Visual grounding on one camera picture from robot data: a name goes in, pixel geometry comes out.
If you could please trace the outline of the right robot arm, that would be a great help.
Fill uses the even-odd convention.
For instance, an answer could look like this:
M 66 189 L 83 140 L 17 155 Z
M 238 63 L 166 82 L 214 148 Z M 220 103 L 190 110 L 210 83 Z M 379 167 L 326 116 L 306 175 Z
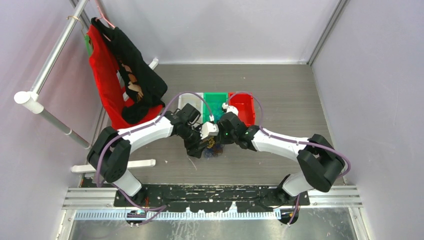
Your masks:
M 286 206 L 309 190 L 327 193 L 347 164 L 319 134 L 310 138 L 292 137 L 259 125 L 246 126 L 232 112 L 225 113 L 217 126 L 217 141 L 222 145 L 236 144 L 245 150 L 275 154 L 299 164 L 300 172 L 287 175 L 278 186 L 277 198 Z

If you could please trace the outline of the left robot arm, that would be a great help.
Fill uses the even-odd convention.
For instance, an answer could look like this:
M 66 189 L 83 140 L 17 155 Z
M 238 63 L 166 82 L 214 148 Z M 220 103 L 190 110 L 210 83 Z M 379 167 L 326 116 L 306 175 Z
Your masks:
M 156 140 L 179 136 L 187 154 L 200 158 L 209 138 L 216 136 L 219 129 L 214 121 L 194 126 L 199 115 L 199 111 L 187 103 L 180 110 L 167 111 L 134 127 L 115 130 L 108 126 L 97 137 L 87 161 L 94 167 L 96 178 L 102 177 L 122 190 L 133 206 L 141 206 L 146 193 L 142 190 L 142 183 L 128 170 L 130 155 Z

